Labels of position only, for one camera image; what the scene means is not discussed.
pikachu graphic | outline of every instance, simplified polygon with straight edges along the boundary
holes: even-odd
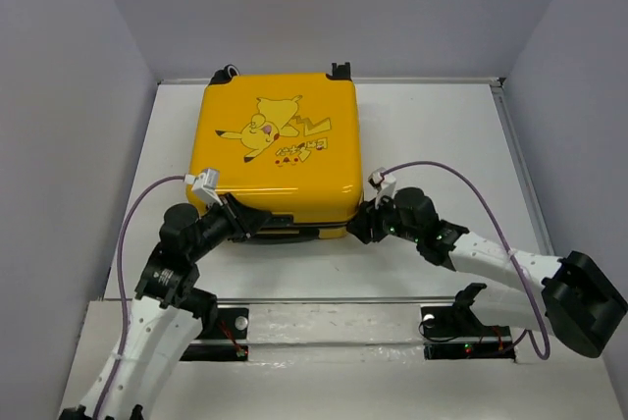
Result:
[[[251,151],[244,155],[244,162],[250,162],[264,150],[270,147],[280,137],[298,137],[300,132],[289,122],[295,120],[297,124],[303,124],[303,135],[329,131],[332,128],[332,121],[326,118],[323,121],[312,124],[308,118],[300,118],[298,112],[298,101],[301,95],[292,99],[267,99],[257,98],[257,113],[240,132],[216,131],[222,138],[240,140],[242,145],[250,148]]]

black bracket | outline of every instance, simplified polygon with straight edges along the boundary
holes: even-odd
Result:
[[[131,416],[129,420],[144,420],[144,416],[141,414],[143,407],[141,405],[136,405],[131,411]],[[59,416],[59,420],[92,420],[91,417],[85,415],[85,407],[80,405],[77,408],[65,408],[61,415]],[[105,420],[120,420],[107,415]]]
[[[226,65],[221,70],[217,70],[214,73],[214,76],[209,80],[209,84],[227,84],[229,83],[233,77],[235,77],[237,73],[234,71],[234,66],[229,64]]]
[[[247,361],[248,345],[241,344],[241,350],[231,342],[214,344],[205,341],[228,341],[229,338],[223,330],[236,341],[244,341],[248,336],[248,325],[242,328],[238,326],[237,319],[243,317],[248,321],[248,308],[246,307],[222,307],[218,309],[218,317],[212,326],[203,326],[203,331],[183,354],[181,361]]]
[[[476,296],[486,287],[484,283],[471,283],[458,292],[452,305],[422,308],[423,316],[427,314],[434,316],[429,323],[423,323],[424,334],[430,339],[490,335],[491,328],[482,325],[471,311]]]
[[[328,79],[346,79],[351,81],[351,63],[344,62],[344,64],[332,64],[332,74],[327,74]]]

black robot end effector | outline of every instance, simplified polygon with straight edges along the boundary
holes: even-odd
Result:
[[[139,282],[135,297],[145,295],[160,306],[181,307],[198,280],[196,262],[226,239],[243,241],[254,236],[271,213],[241,204],[230,194],[223,205],[214,204],[203,215],[191,204],[176,204],[164,214],[155,246]]]
[[[362,243],[380,241],[385,236],[412,241],[428,262],[449,269],[448,255],[454,243],[469,232],[442,220],[432,199],[418,187],[400,189],[393,198],[384,196],[378,206],[375,199],[363,202],[347,230]]]

white floor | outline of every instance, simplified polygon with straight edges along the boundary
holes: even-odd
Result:
[[[131,199],[164,176],[186,173],[204,87],[159,87]],[[487,84],[356,87],[365,178],[379,167],[409,160],[445,162],[484,193],[511,244],[539,251]],[[458,178],[427,168],[396,176],[399,186],[422,187],[443,218],[496,237],[477,199]],[[124,249],[128,292],[157,242],[163,212],[184,200],[181,184],[164,184],[136,212]],[[433,267],[410,243],[391,237],[368,246],[352,236],[280,246],[227,243],[203,258],[199,268],[197,285],[221,298],[444,296],[481,281]],[[105,297],[120,297],[115,268]]]
[[[150,420],[622,420],[600,359],[552,340],[545,362],[527,342],[517,363],[425,361],[417,311],[416,304],[252,306],[250,361],[179,363]],[[91,303],[63,406],[80,402],[119,326],[119,301]],[[369,341],[388,345],[358,345]],[[391,346],[399,341],[407,345]]]

gray wall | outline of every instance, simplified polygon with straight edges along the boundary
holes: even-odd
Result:
[[[155,81],[113,0],[0,0],[0,418],[52,419]]]
[[[160,78],[328,69],[505,76],[550,0],[116,0]]]
[[[628,295],[628,1],[553,0],[505,88],[556,251]],[[628,412],[628,322],[606,364]]]

